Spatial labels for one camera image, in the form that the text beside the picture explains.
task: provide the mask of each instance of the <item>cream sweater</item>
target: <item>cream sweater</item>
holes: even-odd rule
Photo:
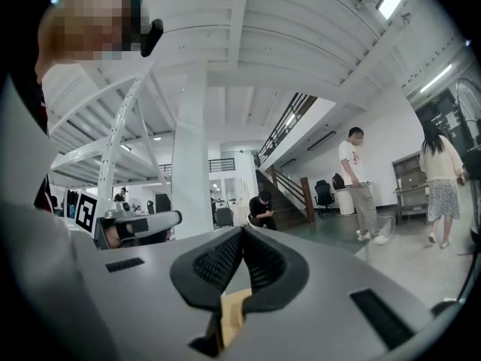
[[[441,136],[444,151],[439,153],[436,151],[434,155],[430,150],[425,153],[421,146],[421,155],[419,157],[419,165],[422,172],[426,173],[428,181],[433,179],[456,179],[463,173],[463,162],[459,157],[458,151],[451,142]]]

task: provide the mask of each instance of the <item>metal railing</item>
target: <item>metal railing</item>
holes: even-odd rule
[[[273,166],[268,169],[268,172],[271,174],[274,186],[279,188],[279,184],[281,184],[305,207],[309,222],[314,222],[314,206],[310,196],[309,180],[307,177],[302,177],[301,184],[299,185],[282,172],[277,171]]]
[[[172,165],[159,165],[160,171],[172,175]],[[235,171],[234,158],[209,160],[209,172]]]
[[[209,172],[235,171],[234,158],[209,160]]]
[[[287,105],[286,110],[277,122],[271,135],[259,151],[260,164],[272,154],[279,143],[289,134],[302,116],[307,112],[310,106],[316,101],[317,97],[296,93],[291,102]]]

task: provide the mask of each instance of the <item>floral skirt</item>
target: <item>floral skirt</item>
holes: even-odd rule
[[[443,215],[459,219],[459,194],[456,179],[429,181],[428,221],[434,222]]]

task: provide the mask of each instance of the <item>staircase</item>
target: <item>staircase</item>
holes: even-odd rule
[[[280,231],[289,230],[296,226],[309,223],[307,217],[287,197],[275,187],[259,170],[256,170],[259,192],[268,190],[272,194],[272,209],[277,229]]]

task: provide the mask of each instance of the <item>white bin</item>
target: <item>white bin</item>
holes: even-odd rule
[[[337,203],[339,204],[341,215],[354,214],[354,204],[352,203],[351,194],[347,189],[336,190]]]

